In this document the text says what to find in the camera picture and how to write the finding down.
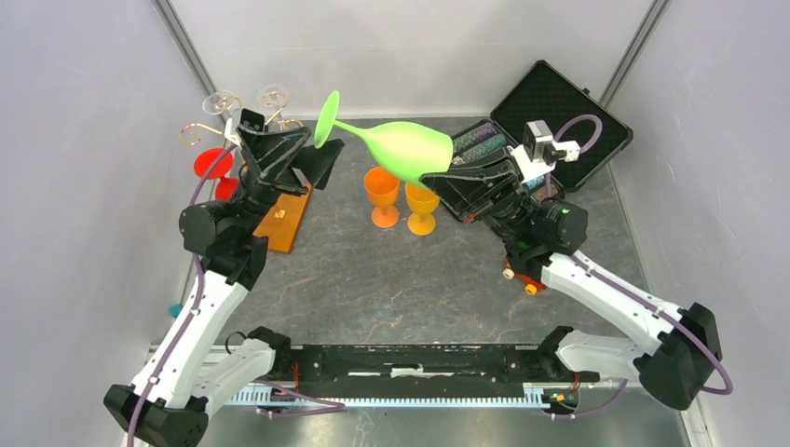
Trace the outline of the yellow plastic wine glass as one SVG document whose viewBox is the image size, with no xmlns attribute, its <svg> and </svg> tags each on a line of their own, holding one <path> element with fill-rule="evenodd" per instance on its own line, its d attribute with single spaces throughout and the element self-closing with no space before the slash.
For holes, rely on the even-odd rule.
<svg viewBox="0 0 790 447">
<path fill-rule="evenodd" d="M 429 189 L 411 183 L 405 185 L 405 195 L 411 211 L 408 229 L 417 236 L 430 234 L 436 227 L 433 212 L 439 205 L 439 198 Z"/>
</svg>

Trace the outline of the red plastic wine glass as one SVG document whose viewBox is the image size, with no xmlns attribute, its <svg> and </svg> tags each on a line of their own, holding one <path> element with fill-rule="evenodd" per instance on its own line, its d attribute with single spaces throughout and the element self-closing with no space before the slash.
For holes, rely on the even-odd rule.
<svg viewBox="0 0 790 447">
<path fill-rule="evenodd" d="M 234 167 L 235 157 L 232 152 L 223 156 L 225 149 L 215 147 L 202 152 L 193 163 L 193 171 L 198 177 L 209 173 L 208 179 L 218 181 L 214 196 L 218 200 L 228 200 L 238 187 L 239 179 L 229 177 Z"/>
</svg>

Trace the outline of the green plastic wine glass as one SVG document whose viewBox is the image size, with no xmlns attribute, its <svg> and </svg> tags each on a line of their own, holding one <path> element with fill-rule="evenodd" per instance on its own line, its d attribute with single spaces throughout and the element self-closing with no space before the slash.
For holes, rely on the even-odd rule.
<svg viewBox="0 0 790 447">
<path fill-rule="evenodd" d="M 410 121 L 389 121 L 360 128 L 337 119 L 340 92 L 332 91 L 321 107 L 313 145 L 324 146 L 334 128 L 342 129 L 365 144 L 376 163 L 399 180 L 420 186 L 425 174 L 448 171 L 454 156 L 451 137 Z"/>
</svg>

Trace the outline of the orange plastic wine glass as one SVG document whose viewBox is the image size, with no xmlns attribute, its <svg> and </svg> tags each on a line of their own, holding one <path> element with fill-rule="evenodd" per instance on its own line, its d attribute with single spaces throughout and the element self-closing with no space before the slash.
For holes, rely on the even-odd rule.
<svg viewBox="0 0 790 447">
<path fill-rule="evenodd" d="M 390 228 L 400 218 L 394 206 L 398 195 L 400 180 L 382 167 L 370 169 L 364 176 L 363 186 L 374 208 L 371 220 L 379 228 Z"/>
</svg>

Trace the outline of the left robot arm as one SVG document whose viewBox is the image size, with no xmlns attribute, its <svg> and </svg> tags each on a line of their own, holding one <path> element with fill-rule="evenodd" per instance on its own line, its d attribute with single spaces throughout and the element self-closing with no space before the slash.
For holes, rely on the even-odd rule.
<svg viewBox="0 0 790 447">
<path fill-rule="evenodd" d="M 289 337 L 262 327 L 211 369 L 203 362 L 266 266 L 268 240 L 255 229 L 281 196 L 323 189 L 343 148 L 340 139 L 312 141 L 307 128 L 242 131 L 244 165 L 230 198 L 182 211 L 179 229 L 196 267 L 193 289 L 142 370 L 103 399 L 128 445 L 195 446 L 211 417 L 248 383 L 291 371 Z"/>
</svg>

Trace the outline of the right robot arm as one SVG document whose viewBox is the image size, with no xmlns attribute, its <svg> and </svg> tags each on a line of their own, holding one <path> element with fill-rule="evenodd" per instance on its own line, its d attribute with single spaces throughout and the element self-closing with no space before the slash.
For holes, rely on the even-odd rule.
<svg viewBox="0 0 790 447">
<path fill-rule="evenodd" d="M 622 332 L 618 338 L 554 330 L 538 354 L 545 377 L 590 372 L 636 381 L 676 410 L 687 409 L 701 392 L 733 392 L 713 312 L 699 303 L 684 308 L 663 300 L 581 252 L 588 211 L 558 196 L 533 197 L 511 156 L 451 166 L 419 180 L 464 221 L 486 222 L 514 275 L 569 296 Z"/>
</svg>

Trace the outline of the clear wine glass right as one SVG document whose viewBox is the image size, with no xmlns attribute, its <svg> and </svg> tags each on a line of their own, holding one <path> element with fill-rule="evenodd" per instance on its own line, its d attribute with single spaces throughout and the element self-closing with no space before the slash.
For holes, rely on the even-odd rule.
<svg viewBox="0 0 790 447">
<path fill-rule="evenodd" d="M 260 88 L 256 98 L 263 108 L 263 115 L 266 117 L 265 124 L 271 129 L 286 129 L 287 124 L 283 111 L 290 98 L 289 89 L 280 84 L 271 84 Z"/>
</svg>

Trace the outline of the clear wine glass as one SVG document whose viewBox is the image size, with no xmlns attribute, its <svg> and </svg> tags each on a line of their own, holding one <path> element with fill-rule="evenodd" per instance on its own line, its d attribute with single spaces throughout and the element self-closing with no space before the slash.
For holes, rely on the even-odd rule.
<svg viewBox="0 0 790 447">
<path fill-rule="evenodd" d="M 280 84 L 271 84 L 260 88 L 256 98 L 263 108 L 263 115 L 266 117 L 265 124 L 271 129 L 286 129 L 287 124 L 283 111 L 290 98 L 289 89 Z"/>
<path fill-rule="evenodd" d="M 241 98 L 228 90 L 218 90 L 208 95 L 201 104 L 202 110 L 224 122 L 230 120 L 236 125 L 243 109 Z"/>
</svg>

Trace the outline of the wooden rack base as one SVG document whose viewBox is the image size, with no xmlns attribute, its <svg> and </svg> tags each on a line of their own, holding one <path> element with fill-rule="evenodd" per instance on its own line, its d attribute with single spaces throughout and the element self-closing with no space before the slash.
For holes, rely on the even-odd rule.
<svg viewBox="0 0 790 447">
<path fill-rule="evenodd" d="M 256 229 L 255 237 L 267 237 L 270 251 L 290 254 L 294 242 L 305 217 L 313 186 L 305 184 L 307 193 L 304 195 L 282 194 L 272 209 L 266 214 Z"/>
</svg>

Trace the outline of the clear wine glass left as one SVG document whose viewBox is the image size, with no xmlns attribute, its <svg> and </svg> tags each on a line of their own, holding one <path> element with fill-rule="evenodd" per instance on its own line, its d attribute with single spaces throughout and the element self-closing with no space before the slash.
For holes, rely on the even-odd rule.
<svg viewBox="0 0 790 447">
<path fill-rule="evenodd" d="M 208 95 L 201 104 L 202 110 L 224 122 L 230 120 L 236 125 L 243 109 L 241 98 L 228 90 L 218 90 Z"/>
</svg>

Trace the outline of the red toy brick car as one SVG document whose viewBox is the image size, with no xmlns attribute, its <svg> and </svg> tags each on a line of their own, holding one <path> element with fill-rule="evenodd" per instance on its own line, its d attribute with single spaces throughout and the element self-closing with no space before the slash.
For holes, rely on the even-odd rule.
<svg viewBox="0 0 790 447">
<path fill-rule="evenodd" d="M 548 287 L 542 282 L 534 280 L 533 278 L 527 275 L 521 275 L 515 273 L 514 270 L 511 268 L 511 264 L 507 259 L 503 260 L 502 276 L 507 280 L 518 279 L 519 281 L 521 281 L 524 286 L 524 291 L 531 296 L 535 296 L 548 289 Z"/>
</svg>

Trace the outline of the black poker chip case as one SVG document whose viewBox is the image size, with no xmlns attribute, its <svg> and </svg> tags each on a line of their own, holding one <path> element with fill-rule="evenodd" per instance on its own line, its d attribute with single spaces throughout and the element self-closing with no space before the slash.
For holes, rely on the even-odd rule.
<svg viewBox="0 0 790 447">
<path fill-rule="evenodd" d="M 536 62 L 489 116 L 453 137 L 455 162 L 471 161 L 522 141 L 524 125 L 543 120 L 562 142 L 581 151 L 552 172 L 551 194 L 580 189 L 632 140 L 633 131 L 546 61 Z"/>
</svg>

